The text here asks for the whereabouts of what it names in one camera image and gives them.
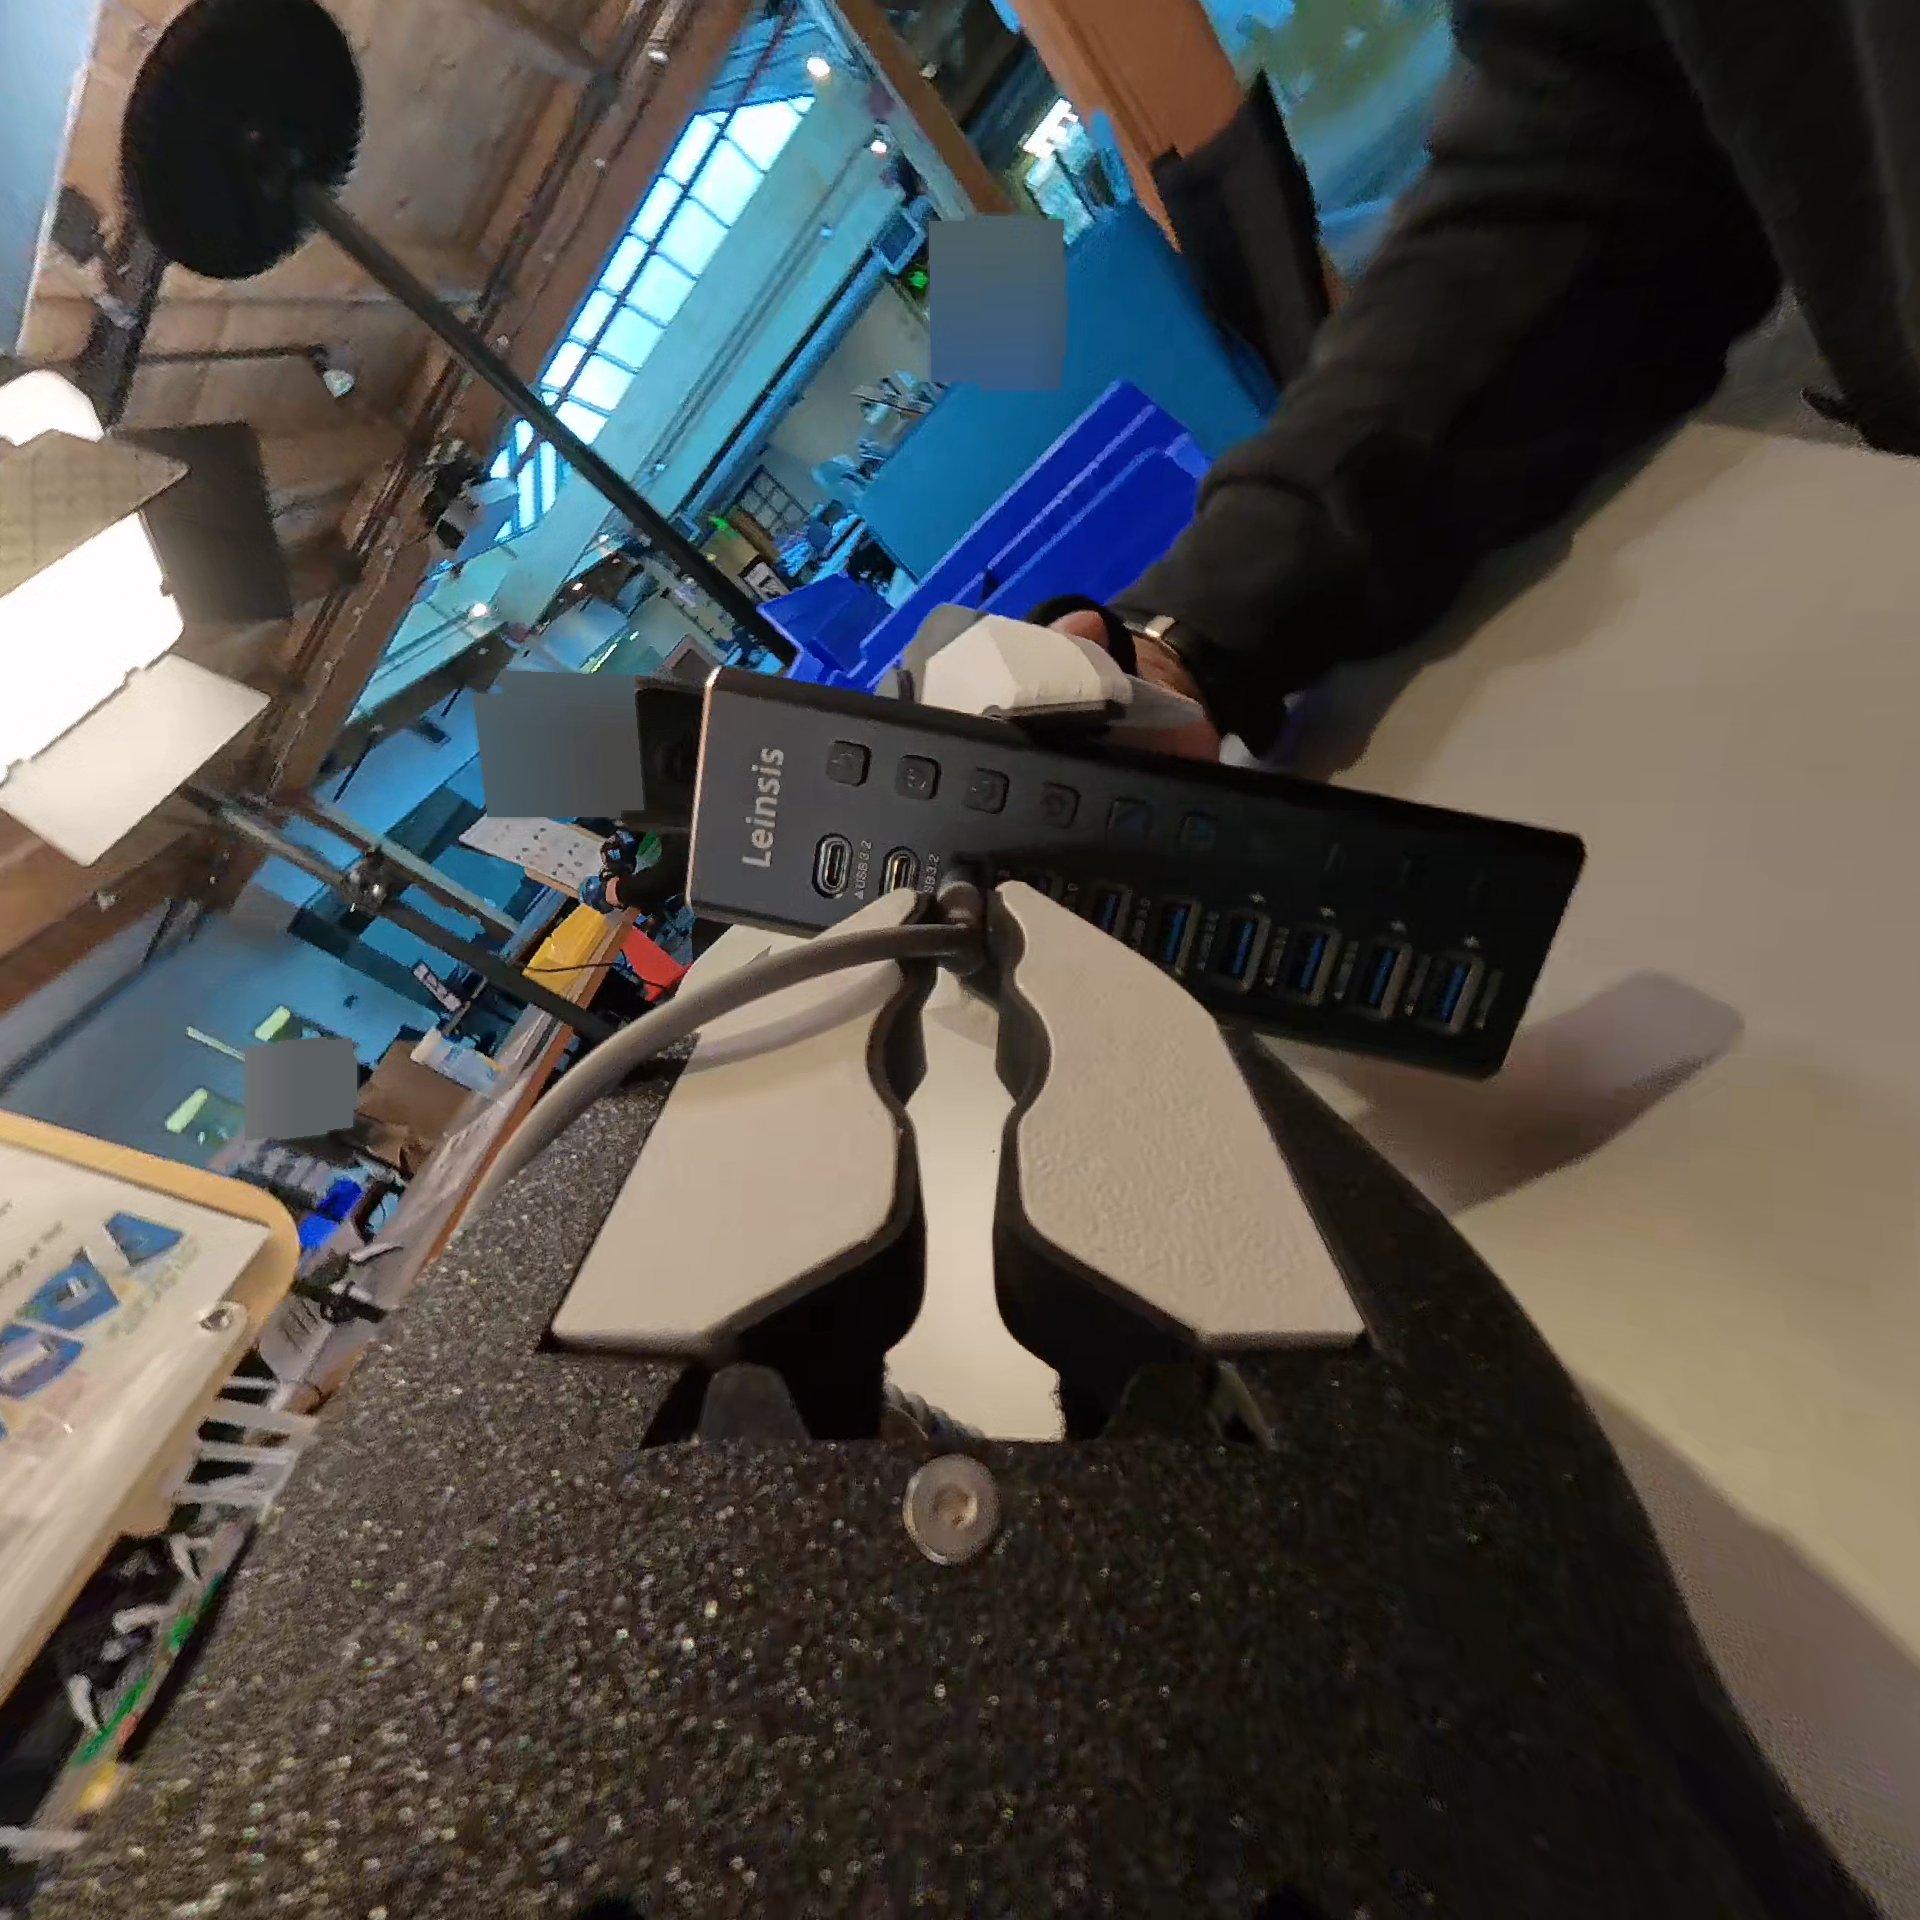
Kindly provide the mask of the person's black clothing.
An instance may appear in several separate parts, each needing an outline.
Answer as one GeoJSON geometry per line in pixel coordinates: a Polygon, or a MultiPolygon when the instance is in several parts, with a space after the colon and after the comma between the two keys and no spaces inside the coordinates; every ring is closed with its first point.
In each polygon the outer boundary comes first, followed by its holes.
{"type": "Polygon", "coordinates": [[[1919,445],[1919,5],[1669,5],[1856,431],[1919,445]]]}

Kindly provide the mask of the tan instruction board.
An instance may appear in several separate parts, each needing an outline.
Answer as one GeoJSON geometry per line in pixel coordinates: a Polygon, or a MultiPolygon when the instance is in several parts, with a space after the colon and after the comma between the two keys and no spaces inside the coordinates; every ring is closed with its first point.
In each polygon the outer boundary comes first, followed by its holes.
{"type": "Polygon", "coordinates": [[[300,1258],[251,1183],[2,1114],[2,1692],[165,1523],[300,1258]]]}

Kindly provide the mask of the studio softbox light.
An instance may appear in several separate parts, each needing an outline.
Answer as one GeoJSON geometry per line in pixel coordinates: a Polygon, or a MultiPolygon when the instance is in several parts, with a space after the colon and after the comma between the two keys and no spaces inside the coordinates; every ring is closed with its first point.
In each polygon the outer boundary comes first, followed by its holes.
{"type": "Polygon", "coordinates": [[[242,425],[111,431],[36,369],[2,442],[2,809],[92,867],[272,707],[184,638],[287,620],[287,571],[242,425]]]}

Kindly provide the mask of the yellow plastic bin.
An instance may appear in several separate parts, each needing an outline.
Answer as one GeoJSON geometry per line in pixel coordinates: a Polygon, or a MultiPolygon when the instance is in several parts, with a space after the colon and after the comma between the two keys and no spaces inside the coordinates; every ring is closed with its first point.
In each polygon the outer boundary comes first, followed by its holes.
{"type": "Polygon", "coordinates": [[[601,911],[577,902],[519,966],[552,989],[569,991],[572,981],[608,971],[632,931],[632,909],[601,911]]]}

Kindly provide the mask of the person's right forearm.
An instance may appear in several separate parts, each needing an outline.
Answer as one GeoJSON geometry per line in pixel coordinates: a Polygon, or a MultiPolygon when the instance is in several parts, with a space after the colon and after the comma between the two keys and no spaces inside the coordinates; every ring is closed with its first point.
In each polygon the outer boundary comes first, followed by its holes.
{"type": "Polygon", "coordinates": [[[1429,158],[1266,427],[1112,618],[1175,618],[1223,735],[1418,641],[1706,405],[1792,298],[1669,5],[1453,5],[1429,158]]]}

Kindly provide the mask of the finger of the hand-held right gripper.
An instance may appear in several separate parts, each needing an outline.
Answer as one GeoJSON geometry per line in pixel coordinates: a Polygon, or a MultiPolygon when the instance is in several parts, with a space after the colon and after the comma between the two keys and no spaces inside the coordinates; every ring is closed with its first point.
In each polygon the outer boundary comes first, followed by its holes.
{"type": "Polygon", "coordinates": [[[1135,703],[1135,679],[1105,645],[976,607],[927,612],[877,683],[882,700],[985,717],[1100,724],[1135,703]]]}

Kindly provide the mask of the black light stand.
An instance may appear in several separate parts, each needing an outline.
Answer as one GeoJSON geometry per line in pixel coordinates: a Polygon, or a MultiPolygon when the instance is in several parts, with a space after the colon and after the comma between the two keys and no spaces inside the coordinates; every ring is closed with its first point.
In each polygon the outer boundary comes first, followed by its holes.
{"type": "Polygon", "coordinates": [[[189,5],[129,98],[120,149],[129,212],[165,260],[212,282],[259,277],[322,234],[698,585],[743,642],[792,663],[796,645],[762,605],[340,206],[364,107],[349,39],[322,5],[189,5]]]}

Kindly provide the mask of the person's right hand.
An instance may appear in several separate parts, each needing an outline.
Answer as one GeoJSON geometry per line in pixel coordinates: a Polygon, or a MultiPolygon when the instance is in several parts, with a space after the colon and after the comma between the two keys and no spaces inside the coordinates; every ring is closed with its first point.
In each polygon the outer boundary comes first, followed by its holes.
{"type": "Polygon", "coordinates": [[[1092,645],[1108,653],[1117,665],[1124,659],[1135,663],[1128,676],[1135,683],[1124,715],[1106,729],[1112,745],[1132,751],[1161,751],[1168,757],[1185,757],[1202,763],[1219,763],[1223,734],[1217,729],[1209,708],[1189,703],[1187,700],[1165,693],[1136,679],[1135,638],[1122,620],[1108,615],[1105,607],[1071,607],[1058,612],[1050,626],[1077,641],[1092,645]]]}

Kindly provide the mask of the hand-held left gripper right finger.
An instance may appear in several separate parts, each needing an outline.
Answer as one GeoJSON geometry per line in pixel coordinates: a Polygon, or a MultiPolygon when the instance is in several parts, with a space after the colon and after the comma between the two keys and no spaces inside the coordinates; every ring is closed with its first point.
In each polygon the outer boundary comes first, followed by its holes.
{"type": "Polygon", "coordinates": [[[1000,1226],[1196,1354],[1349,1348],[1361,1309],[1220,1027],[1021,881],[992,894],[1000,1226]]]}

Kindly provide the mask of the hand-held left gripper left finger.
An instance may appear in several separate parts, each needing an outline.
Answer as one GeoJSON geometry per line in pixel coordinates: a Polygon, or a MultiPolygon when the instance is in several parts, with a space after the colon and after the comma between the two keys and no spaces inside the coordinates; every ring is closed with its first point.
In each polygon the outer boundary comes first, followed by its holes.
{"type": "Polygon", "coordinates": [[[940,962],[842,950],[919,924],[895,894],[810,941],[776,940],[715,981],[743,1004],[703,1027],[549,1333],[577,1354],[733,1358],[778,1313],[916,1226],[905,1099],[940,962]],[[835,957],[773,986],[776,962],[835,957]]]}

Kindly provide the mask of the black USB hub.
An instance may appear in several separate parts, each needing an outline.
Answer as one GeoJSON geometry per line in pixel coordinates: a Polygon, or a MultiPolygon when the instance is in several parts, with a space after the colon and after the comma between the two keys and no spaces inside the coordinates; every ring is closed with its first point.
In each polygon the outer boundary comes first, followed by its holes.
{"type": "Polygon", "coordinates": [[[700,918],[811,935],[1008,883],[1213,1014],[1473,1079],[1586,863],[1570,833],[721,667],[637,683],[641,821],[700,918]]]}

